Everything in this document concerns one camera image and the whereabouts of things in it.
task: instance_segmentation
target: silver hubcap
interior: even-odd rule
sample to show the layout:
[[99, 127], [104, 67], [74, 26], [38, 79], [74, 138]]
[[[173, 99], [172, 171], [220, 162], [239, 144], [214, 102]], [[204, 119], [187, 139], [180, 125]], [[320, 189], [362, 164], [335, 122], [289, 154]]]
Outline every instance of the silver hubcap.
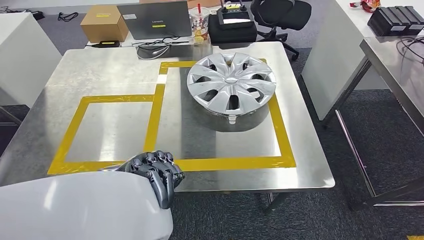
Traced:
[[274, 94], [276, 84], [266, 63], [243, 53], [209, 55], [198, 61], [187, 76], [188, 90], [199, 104], [228, 116], [262, 107]]

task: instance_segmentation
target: laptop lid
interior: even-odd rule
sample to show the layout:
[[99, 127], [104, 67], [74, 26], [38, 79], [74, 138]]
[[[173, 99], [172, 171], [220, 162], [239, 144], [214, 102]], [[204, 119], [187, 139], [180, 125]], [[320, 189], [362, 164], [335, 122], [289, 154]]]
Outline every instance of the laptop lid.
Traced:
[[187, 1], [117, 6], [135, 40], [192, 35]]

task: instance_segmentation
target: yellow tape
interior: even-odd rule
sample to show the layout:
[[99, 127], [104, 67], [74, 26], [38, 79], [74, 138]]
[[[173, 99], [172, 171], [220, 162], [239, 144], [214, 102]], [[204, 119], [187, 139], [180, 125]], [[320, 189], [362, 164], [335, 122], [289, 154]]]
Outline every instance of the yellow tape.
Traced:
[[424, 236], [407, 236], [408, 240], [424, 240]]
[[165, 84], [157, 84], [154, 91], [153, 104], [151, 105], [150, 117], [144, 140], [143, 152], [155, 151], [156, 137], [158, 136], [159, 120], [161, 119], [162, 102], [164, 101]]
[[[159, 68], [159, 78], [168, 74], [169, 68], [190, 68], [196, 61], [162, 62]], [[153, 102], [145, 136], [143, 152], [155, 150], [158, 136], [159, 123], [162, 112], [162, 103], [165, 94], [165, 84], [156, 84], [154, 95], [109, 95], [109, 96], [85, 96], [72, 118], [71, 123], [63, 137], [56, 155], [51, 163], [47, 174], [68, 174], [78, 172], [97, 171], [101, 168], [121, 164], [124, 161], [83, 161], [65, 162], [66, 154], [71, 147], [72, 140], [84, 117], [88, 104], [90, 103], [120, 103], [120, 102]], [[281, 156], [258, 156], [258, 157], [229, 157], [229, 158], [202, 158], [202, 159], [177, 159], [175, 162], [185, 172], [197, 171], [219, 171], [240, 169], [262, 169], [262, 168], [292, 168], [296, 166], [292, 148], [287, 136], [281, 116], [280, 107], [275, 94], [268, 102], [269, 112], [275, 129]]]
[[136, 94], [136, 95], [103, 95], [103, 96], [84, 96], [70, 121], [69, 126], [63, 136], [62, 142], [54, 155], [53, 161], [47, 174], [67, 174], [76, 172], [97, 171], [101, 168], [118, 164], [118, 161], [83, 161], [83, 162], [65, 162], [66, 155], [71, 148], [72, 141], [77, 134], [84, 114], [89, 104], [95, 103], [125, 103], [125, 102], [153, 102], [154, 95]]
[[294, 161], [281, 156], [178, 159], [175, 163], [184, 172], [296, 167]]

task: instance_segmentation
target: label on box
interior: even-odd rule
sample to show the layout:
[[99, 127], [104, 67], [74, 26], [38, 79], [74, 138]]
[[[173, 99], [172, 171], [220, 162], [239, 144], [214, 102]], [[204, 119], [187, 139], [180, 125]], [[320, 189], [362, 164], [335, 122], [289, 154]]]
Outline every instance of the label on box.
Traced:
[[391, 31], [403, 31], [406, 28], [406, 26], [393, 26], [390, 30]]
[[409, 28], [410, 30], [421, 30], [424, 28], [424, 25], [412, 24]]
[[123, 19], [129, 20], [129, 19], [137, 19], [137, 16], [135, 14], [124, 14], [122, 15]]
[[96, 17], [109, 17], [111, 14], [110, 13], [97, 13], [95, 16]]

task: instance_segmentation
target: floor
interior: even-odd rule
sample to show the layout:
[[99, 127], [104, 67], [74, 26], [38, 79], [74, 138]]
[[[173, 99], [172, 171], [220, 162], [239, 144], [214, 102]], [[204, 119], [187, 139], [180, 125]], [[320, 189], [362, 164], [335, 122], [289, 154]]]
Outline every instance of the floor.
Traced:
[[[305, 1], [312, 5], [312, 18], [303, 30], [287, 31], [287, 43], [300, 51], [299, 59], [292, 62], [293, 72], [334, 175], [335, 187], [322, 192], [293, 193], [268, 216], [261, 212], [266, 204], [264, 194], [178, 194], [172, 208], [172, 240], [406, 240], [410, 235], [424, 235], [422, 207], [350, 211], [349, 204], [369, 194], [338, 121], [333, 119], [327, 129], [321, 128], [301, 77], [330, 1]], [[60, 53], [83, 48], [87, 43], [79, 26], [83, 15], [70, 22], [58, 22], [56, 18], [47, 16], [39, 23]], [[20, 118], [28, 112], [23, 106], [10, 110]], [[377, 193], [422, 175], [424, 138], [389, 90], [354, 91], [341, 111]], [[0, 126], [0, 151], [15, 130]], [[405, 198], [422, 199], [421, 193], [416, 195]]]

